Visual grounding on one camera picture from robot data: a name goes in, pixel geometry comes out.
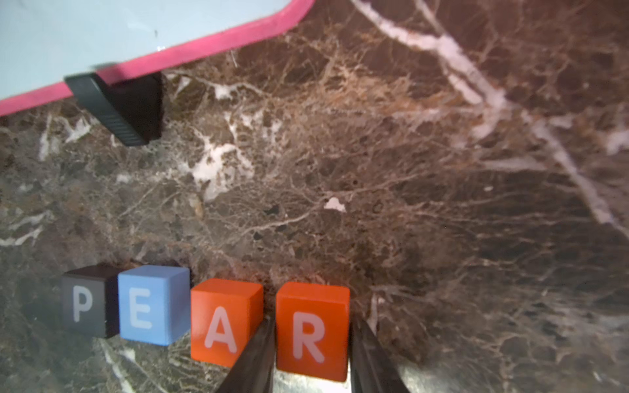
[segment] black rubber foot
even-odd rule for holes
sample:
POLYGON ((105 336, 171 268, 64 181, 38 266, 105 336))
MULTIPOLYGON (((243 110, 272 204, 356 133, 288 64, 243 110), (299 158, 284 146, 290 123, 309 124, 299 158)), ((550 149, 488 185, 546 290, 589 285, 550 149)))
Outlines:
POLYGON ((125 146, 147 145, 162 136, 160 73, 108 86, 97 74, 65 78, 79 104, 125 146))

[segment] black plastic stand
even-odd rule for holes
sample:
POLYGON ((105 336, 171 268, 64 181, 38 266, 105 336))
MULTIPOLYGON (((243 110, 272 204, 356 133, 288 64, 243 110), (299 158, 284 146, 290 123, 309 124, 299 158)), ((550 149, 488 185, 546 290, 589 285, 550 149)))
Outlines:
POLYGON ((365 321, 352 321, 350 340, 352 393, 409 393, 365 321))
POLYGON ((216 393, 271 393, 275 365, 275 319, 265 319, 216 393))
MULTIPOLYGON (((409 393, 367 323, 350 328, 352 393, 409 393)), ((271 393, 275 365, 275 320, 265 319, 216 393, 271 393)))
POLYGON ((65 78, 84 106, 125 146, 147 145, 162 136, 162 76, 146 75, 108 86, 97 74, 65 78))

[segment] pink rim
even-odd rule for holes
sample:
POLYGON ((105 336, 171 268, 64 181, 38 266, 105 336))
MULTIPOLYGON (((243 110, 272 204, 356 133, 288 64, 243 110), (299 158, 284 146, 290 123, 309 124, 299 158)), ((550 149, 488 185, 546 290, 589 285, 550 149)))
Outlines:
MULTIPOLYGON (((292 0, 282 11, 245 25, 234 27, 214 35, 199 38, 176 47, 116 64, 97 73, 108 84, 141 77, 199 58, 262 41, 280 35, 295 26, 315 0, 292 0)), ((70 97, 72 93, 64 82, 42 87, 19 96, 0 101, 0 116, 15 113, 34 106, 70 97)))

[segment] letter block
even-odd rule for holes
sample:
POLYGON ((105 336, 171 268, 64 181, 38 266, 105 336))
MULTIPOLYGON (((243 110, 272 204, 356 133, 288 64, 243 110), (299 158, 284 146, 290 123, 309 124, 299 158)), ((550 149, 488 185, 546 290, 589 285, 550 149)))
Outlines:
POLYGON ((170 345, 190 329, 190 270, 145 265, 118 276, 120 336, 170 345))
POLYGON ((111 266, 86 266, 61 276, 64 325, 93 337, 118 334, 118 274, 111 266))
POLYGON ((192 288, 191 357, 231 367, 264 318, 262 285, 209 279, 192 288))
POLYGON ((276 296, 277 368, 343 382, 347 377, 350 290, 287 282, 276 296))

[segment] marble surface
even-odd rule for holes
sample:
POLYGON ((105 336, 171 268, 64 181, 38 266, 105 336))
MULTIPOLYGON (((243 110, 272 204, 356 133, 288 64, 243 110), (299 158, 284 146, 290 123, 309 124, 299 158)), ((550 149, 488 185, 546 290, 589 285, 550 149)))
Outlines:
MULTIPOLYGON (((412 392, 629 390, 629 3, 319 0, 166 70, 125 148, 72 99, 0 118, 0 390, 208 392, 65 333, 60 274, 347 285, 412 392)), ((276 374, 278 391, 347 385, 276 374)))

